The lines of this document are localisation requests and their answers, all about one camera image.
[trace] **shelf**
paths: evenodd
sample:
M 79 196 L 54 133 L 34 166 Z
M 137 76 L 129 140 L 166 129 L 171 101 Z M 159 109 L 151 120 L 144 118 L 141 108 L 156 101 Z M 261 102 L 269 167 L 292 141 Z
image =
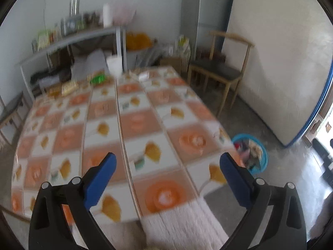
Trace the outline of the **shelf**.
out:
M 22 60 L 19 64 L 23 66 L 26 63 L 29 63 L 39 57 L 42 57 L 46 55 L 47 53 L 52 53 L 62 47 L 66 47 L 67 45 L 80 42 L 83 40 L 87 39 L 92 39 L 98 36 L 106 36 L 110 34 L 114 34 L 117 32 L 117 30 L 120 33 L 121 27 L 120 26 L 113 26 L 109 28 L 98 28 L 98 29 L 93 29 L 93 30 L 86 30 L 86 31 L 81 31 L 76 34 L 66 36 L 62 38 L 61 40 L 54 42 L 50 44 L 49 46 L 39 50 L 38 52 L 35 52 L 32 56 Z

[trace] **blue basket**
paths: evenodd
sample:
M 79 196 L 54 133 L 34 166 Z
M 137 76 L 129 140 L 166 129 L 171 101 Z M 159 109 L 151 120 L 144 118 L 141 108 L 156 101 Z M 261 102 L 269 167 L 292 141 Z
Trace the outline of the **blue basket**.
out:
M 252 141 L 256 142 L 261 147 L 262 157 L 261 157 L 261 159 L 259 159 L 259 163 L 260 163 L 261 168 L 258 168 L 256 166 L 254 166 L 251 170 L 249 170 L 251 175 L 261 173 L 262 171 L 264 171 L 266 169 L 267 163 L 268 163 L 268 156 L 267 156 L 266 149 L 265 149 L 264 145 L 258 139 L 256 139 L 252 135 L 249 135 L 249 134 L 246 134 L 246 133 L 237 134 L 232 139 L 232 142 L 236 143 L 236 142 L 239 142 L 239 141 L 244 140 L 244 139 L 252 140 Z

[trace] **chair backrest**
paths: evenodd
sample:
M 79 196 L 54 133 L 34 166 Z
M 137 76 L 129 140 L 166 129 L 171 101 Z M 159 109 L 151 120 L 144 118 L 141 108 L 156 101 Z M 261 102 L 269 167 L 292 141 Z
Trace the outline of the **chair backrest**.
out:
M 221 36 L 221 37 L 224 37 L 224 38 L 229 38 L 231 40 L 247 44 L 247 50 L 246 50 L 243 66 L 242 66 L 242 69 L 241 69 L 241 75 L 243 76 L 244 72 L 245 72 L 247 61 L 249 59 L 250 49 L 251 49 L 252 46 L 254 46 L 254 44 L 251 41 L 247 40 L 246 38 L 244 38 L 244 37 L 242 37 L 242 36 L 240 36 L 236 33 L 226 33 L 226 32 L 223 32 L 223 31 L 210 31 L 209 35 L 213 36 L 213 42 L 212 42 L 212 45 L 211 45 L 211 48 L 210 48 L 210 54 L 209 54 L 209 59 L 210 60 L 213 59 L 214 49 L 215 49 L 215 40 L 216 40 L 217 36 Z

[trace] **metal rack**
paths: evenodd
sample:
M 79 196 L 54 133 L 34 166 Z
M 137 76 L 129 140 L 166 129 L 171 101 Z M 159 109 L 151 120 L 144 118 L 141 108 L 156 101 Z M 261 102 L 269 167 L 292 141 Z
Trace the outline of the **metal rack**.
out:
M 56 50 L 66 47 L 70 44 L 74 44 L 83 40 L 92 39 L 98 36 L 106 36 L 106 35 L 116 35 L 116 45 L 117 45 L 117 55 L 123 56 L 123 71 L 127 70 L 127 58 L 126 58 L 126 31 L 124 27 L 121 26 L 113 26 L 108 28 L 100 28 L 100 29 L 94 29 L 94 30 L 87 30 L 87 31 L 81 31 L 71 36 L 66 36 L 63 39 L 50 44 L 49 46 L 39 50 L 38 52 L 35 52 L 32 56 L 22 60 L 19 63 L 22 77 L 24 80 L 24 83 L 27 87 L 27 90 L 29 92 L 29 95 L 32 100 L 34 100 L 34 96 L 31 91 L 31 87 L 29 84 L 29 80 L 26 78 L 26 72 L 24 68 L 27 68 L 29 63 L 36 61 L 37 59 L 41 59 L 45 57 L 45 61 L 47 61 L 47 55 L 55 52 Z M 31 73 L 35 73 L 38 71 L 37 69 L 32 69 L 30 71 Z

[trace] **checkered tablecloth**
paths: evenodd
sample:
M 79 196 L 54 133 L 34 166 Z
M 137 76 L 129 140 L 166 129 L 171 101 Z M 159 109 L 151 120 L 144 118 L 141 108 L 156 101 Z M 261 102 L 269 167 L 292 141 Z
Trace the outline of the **checkered tablecloth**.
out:
M 240 164 L 221 124 L 174 69 L 151 68 L 144 82 L 124 75 L 34 102 L 16 151 L 13 211 L 31 217 L 44 181 L 66 184 L 108 152 L 117 168 L 90 210 L 98 224 L 135 220 L 221 187 L 223 152 Z

